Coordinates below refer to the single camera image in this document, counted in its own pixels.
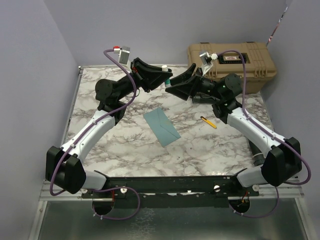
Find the white glue stick cap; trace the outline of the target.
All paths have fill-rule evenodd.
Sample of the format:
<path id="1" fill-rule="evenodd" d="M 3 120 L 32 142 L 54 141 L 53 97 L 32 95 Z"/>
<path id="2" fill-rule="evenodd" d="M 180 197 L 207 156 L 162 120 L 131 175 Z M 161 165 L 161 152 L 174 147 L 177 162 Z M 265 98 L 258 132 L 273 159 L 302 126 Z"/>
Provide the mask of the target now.
<path id="1" fill-rule="evenodd" d="M 169 71 L 167 65 L 162 65 L 161 68 L 162 68 L 163 72 L 168 72 Z"/>

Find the green white glue stick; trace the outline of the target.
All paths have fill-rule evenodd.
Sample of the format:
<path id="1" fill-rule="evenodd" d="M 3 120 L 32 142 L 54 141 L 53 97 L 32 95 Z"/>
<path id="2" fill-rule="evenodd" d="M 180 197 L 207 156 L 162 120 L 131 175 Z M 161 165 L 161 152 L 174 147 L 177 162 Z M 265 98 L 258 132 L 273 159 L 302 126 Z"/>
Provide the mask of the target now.
<path id="1" fill-rule="evenodd" d="M 169 88 L 171 86 L 171 80 L 168 78 L 165 82 L 164 85 L 166 88 Z"/>

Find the light blue paper envelope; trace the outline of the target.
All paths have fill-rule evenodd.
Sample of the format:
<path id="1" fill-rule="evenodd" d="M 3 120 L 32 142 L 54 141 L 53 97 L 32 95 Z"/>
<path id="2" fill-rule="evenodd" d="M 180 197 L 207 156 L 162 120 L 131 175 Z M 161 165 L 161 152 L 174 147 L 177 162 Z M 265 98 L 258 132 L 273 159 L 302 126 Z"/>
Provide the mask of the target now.
<path id="1" fill-rule="evenodd" d="M 145 113 L 143 117 L 163 148 L 181 138 L 161 108 Z"/>

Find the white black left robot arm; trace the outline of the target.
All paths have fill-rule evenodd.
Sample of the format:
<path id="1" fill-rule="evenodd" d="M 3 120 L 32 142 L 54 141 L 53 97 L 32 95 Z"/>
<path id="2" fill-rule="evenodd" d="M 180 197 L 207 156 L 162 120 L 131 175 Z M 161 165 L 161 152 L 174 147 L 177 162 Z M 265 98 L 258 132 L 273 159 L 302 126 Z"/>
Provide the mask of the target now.
<path id="1" fill-rule="evenodd" d="M 119 121 L 126 112 L 127 104 L 121 99 L 142 88 L 153 91 L 173 76 L 167 66 L 149 65 L 135 58 L 130 70 L 118 81 L 100 79 L 95 84 L 97 111 L 89 122 L 68 142 L 60 147 L 52 146 L 46 153 L 45 178 L 63 192 L 75 194 L 81 189 L 93 190 L 97 196 L 106 197 L 111 190 L 107 176 L 97 171 L 85 171 L 83 161 L 96 143 Z"/>

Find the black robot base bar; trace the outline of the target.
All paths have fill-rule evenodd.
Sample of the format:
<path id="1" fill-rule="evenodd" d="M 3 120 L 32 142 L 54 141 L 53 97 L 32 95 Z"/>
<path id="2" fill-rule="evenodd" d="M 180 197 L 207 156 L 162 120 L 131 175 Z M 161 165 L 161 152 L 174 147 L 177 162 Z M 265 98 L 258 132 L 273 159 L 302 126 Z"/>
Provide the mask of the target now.
<path id="1" fill-rule="evenodd" d="M 106 189 L 88 190 L 83 199 L 100 207 L 111 201 L 116 208 L 227 208 L 228 199 L 259 196 L 258 190 L 243 187 L 234 175 L 171 176 L 171 177 L 109 177 Z"/>

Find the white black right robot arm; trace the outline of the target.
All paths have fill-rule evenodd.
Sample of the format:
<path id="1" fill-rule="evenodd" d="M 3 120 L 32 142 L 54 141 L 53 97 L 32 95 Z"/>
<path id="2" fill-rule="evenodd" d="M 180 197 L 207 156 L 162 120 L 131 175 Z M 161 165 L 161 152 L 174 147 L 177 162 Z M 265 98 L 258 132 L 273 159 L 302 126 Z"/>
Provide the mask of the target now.
<path id="1" fill-rule="evenodd" d="M 192 64 L 184 73 L 170 81 L 166 88 L 182 100 L 210 104 L 216 118 L 241 132 L 263 154 L 264 162 L 238 172 L 229 189 L 240 196 L 253 185 L 270 184 L 278 187 L 302 170 L 300 143 L 270 130 L 246 110 L 236 97 L 242 93 L 241 78 L 229 73 L 219 81 L 206 78 L 202 69 Z"/>

